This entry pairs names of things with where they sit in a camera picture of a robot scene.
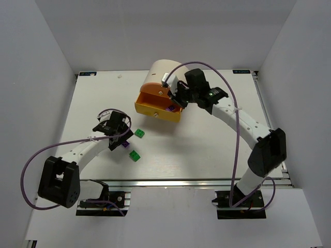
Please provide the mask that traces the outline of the purple lego brick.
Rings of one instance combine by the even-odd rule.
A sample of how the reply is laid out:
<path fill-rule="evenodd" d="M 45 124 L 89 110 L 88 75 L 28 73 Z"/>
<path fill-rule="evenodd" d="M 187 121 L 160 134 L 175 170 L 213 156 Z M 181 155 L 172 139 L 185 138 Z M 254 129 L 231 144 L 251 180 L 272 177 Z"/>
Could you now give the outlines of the purple lego brick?
<path fill-rule="evenodd" d="M 166 111 L 173 112 L 176 110 L 176 107 L 173 105 L 170 105 L 169 107 L 166 108 Z"/>
<path fill-rule="evenodd" d="M 130 145 L 129 142 L 124 142 L 124 143 L 122 143 L 122 146 L 124 146 L 125 148 L 128 147 L 129 145 Z"/>

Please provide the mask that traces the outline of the cream drawer cabinet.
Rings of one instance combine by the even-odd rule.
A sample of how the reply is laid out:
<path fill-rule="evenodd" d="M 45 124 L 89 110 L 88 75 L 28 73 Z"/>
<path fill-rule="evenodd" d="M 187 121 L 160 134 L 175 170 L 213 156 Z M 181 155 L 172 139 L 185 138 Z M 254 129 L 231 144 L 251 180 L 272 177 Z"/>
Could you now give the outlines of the cream drawer cabinet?
<path fill-rule="evenodd" d="M 168 60 L 168 59 L 160 59 L 155 61 L 144 82 L 143 85 L 147 83 L 158 83 L 161 84 L 161 81 L 163 79 L 163 76 L 165 74 L 169 74 L 174 68 L 179 66 L 181 63 L 174 61 L 174 60 Z M 176 77 L 183 82 L 186 82 L 185 79 L 185 73 L 188 72 L 189 69 L 186 66 L 182 66 L 174 71 L 172 75 L 176 75 Z"/>

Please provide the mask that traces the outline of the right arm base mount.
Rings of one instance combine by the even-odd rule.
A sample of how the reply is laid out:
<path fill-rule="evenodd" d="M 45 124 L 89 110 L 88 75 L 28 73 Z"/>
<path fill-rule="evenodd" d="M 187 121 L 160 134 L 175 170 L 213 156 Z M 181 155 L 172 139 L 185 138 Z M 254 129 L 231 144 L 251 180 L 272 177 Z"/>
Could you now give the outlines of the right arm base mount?
<path fill-rule="evenodd" d="M 219 220 L 253 220 L 266 219 L 264 199 L 260 190 L 240 205 L 231 208 L 229 205 L 230 191 L 216 191 L 212 204 L 217 209 L 217 219 Z"/>

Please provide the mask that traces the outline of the orange top drawer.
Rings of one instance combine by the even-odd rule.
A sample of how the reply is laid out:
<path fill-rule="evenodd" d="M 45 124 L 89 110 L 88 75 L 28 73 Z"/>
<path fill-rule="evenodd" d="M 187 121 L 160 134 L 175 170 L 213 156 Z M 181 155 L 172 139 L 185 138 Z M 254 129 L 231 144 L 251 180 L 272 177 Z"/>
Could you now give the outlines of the orange top drawer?
<path fill-rule="evenodd" d="M 150 94 L 157 97 L 169 99 L 169 88 L 163 87 L 160 83 L 145 83 L 141 86 L 140 92 Z"/>

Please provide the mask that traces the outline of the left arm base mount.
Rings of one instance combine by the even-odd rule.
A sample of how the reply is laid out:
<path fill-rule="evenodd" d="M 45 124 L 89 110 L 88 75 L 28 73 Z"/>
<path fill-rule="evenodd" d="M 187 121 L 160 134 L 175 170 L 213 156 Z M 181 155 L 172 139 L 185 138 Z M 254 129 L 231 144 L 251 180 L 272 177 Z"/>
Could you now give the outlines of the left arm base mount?
<path fill-rule="evenodd" d="M 125 217 L 131 190 L 99 180 L 80 182 L 76 216 Z"/>

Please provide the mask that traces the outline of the yellow drawer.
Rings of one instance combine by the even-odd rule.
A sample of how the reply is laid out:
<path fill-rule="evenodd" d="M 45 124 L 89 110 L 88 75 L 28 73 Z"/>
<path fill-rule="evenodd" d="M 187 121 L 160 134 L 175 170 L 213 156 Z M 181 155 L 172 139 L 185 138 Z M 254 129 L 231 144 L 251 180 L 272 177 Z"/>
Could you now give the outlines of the yellow drawer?
<path fill-rule="evenodd" d="M 170 105 L 176 107 L 173 112 L 166 111 L 166 108 Z M 161 120 L 180 122 L 182 108 L 173 103 L 170 99 L 163 97 L 157 97 L 150 94 L 141 92 L 134 103 L 134 107 L 137 113 L 155 117 Z"/>

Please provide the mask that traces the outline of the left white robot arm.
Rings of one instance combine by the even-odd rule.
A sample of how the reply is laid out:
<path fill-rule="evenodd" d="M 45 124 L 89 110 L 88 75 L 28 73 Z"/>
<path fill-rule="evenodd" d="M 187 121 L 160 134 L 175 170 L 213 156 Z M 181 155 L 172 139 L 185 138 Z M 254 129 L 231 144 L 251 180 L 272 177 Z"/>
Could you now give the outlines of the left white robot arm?
<path fill-rule="evenodd" d="M 124 112 L 110 109 L 99 114 L 99 123 L 84 139 L 65 144 L 78 145 L 69 152 L 46 159 L 38 188 L 38 196 L 62 207 L 72 207 L 81 193 L 80 173 L 106 149 L 113 151 L 133 136 L 131 118 Z"/>

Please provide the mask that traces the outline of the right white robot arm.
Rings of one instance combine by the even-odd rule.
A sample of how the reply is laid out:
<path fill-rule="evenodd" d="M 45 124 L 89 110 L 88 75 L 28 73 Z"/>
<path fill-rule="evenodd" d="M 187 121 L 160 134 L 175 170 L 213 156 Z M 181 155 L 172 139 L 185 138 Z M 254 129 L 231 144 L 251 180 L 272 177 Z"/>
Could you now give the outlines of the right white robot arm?
<path fill-rule="evenodd" d="M 236 144 L 243 139 L 251 148 L 248 168 L 238 182 L 231 182 L 229 206 L 244 203 L 268 179 L 269 174 L 287 157 L 285 132 L 258 123 L 237 105 L 235 97 L 219 87 L 210 87 L 201 69 L 189 70 L 181 81 L 174 72 L 165 73 L 162 87 L 168 88 L 170 100 L 181 108 L 195 103 L 222 120 L 236 132 Z"/>

